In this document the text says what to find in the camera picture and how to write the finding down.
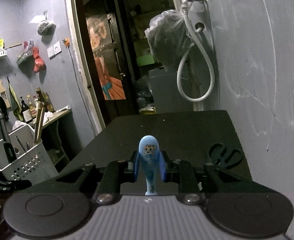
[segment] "plastic basket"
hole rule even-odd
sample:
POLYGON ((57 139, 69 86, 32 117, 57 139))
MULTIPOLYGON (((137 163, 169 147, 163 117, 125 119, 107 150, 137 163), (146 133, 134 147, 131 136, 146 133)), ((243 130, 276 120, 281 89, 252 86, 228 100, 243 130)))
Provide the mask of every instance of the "plastic basket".
POLYGON ((0 171, 7 180, 27 179, 35 185, 58 175, 42 141, 25 153, 15 135, 18 136, 24 148, 27 142, 32 146, 34 141, 34 130, 28 124, 10 133, 11 144, 19 152, 16 154, 17 159, 9 163, 3 148, 3 140, 0 140, 0 171))

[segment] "white tube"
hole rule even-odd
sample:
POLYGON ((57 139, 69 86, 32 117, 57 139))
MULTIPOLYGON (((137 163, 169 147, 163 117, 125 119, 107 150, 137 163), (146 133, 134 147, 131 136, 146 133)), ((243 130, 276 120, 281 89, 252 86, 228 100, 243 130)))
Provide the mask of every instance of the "white tube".
POLYGON ((210 93, 212 92, 212 90, 214 88, 214 85, 215 85, 215 73, 214 73, 213 65, 212 65, 212 63, 211 63, 211 61, 210 61, 210 59, 209 59, 209 57, 207 55, 207 52, 204 49, 204 47, 202 46, 200 40, 197 38, 196 33, 194 31, 194 27, 192 26, 192 23, 191 23, 188 15, 184 14, 183 17, 184 17, 184 20, 185 20, 185 23, 186 23, 186 27, 187 27, 192 39, 196 43, 197 47, 199 48, 200 52, 204 56, 205 61, 206 61, 207 65, 208 65, 209 73, 210 73, 210 85, 209 85, 208 91, 200 98, 190 98, 183 91, 182 83, 181 83, 181 77, 182 77, 182 72, 183 72, 183 66, 185 65, 186 59, 187 59, 189 51, 190 51, 190 49, 189 49, 183 55, 182 60, 180 61, 180 64, 179 64, 179 67, 178 67, 177 87, 178 87, 178 90, 179 90, 179 93, 181 94, 181 96, 183 98, 185 98, 186 100, 191 101, 191 102, 200 102, 200 101, 206 99, 210 95, 210 93))

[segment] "brown glass bottle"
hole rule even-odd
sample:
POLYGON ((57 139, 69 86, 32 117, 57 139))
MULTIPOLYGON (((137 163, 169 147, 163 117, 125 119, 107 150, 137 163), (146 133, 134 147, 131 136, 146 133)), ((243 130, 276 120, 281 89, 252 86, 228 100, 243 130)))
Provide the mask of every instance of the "brown glass bottle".
POLYGON ((39 97, 39 101, 42 102, 43 105, 44 105, 45 108, 46 108, 45 112, 48 112, 48 106, 49 106, 49 104, 48 104, 48 102, 45 100, 45 98, 43 97, 43 94, 42 94, 42 92, 41 92, 41 89, 40 89, 40 88, 37 88, 36 93, 37 93, 37 95, 38 95, 38 97, 39 97))

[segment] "metal screw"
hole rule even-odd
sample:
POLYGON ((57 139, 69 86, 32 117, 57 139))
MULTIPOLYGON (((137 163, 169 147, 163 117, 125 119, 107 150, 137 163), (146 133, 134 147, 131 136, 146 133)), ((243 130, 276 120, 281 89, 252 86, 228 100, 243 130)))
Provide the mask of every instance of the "metal screw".
POLYGON ((103 203, 103 204, 107 204, 107 203, 111 202, 113 199, 114 199, 114 197, 108 193, 100 194, 97 197, 98 202, 103 203))
POLYGON ((195 193, 190 193, 185 195, 184 199, 188 203, 195 203, 200 200, 200 196, 195 193))

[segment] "gray ridged panel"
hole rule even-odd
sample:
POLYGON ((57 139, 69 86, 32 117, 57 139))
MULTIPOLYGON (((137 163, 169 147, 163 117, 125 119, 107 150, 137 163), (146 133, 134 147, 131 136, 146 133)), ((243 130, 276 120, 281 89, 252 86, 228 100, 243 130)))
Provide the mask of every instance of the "gray ridged panel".
MULTIPOLYGON (((15 236, 11 240, 25 240, 15 236)), ((99 207, 80 230, 59 240, 240 240, 215 227, 198 206, 175 196, 123 196, 99 207)), ((286 240, 276 236, 269 240, 286 240)))

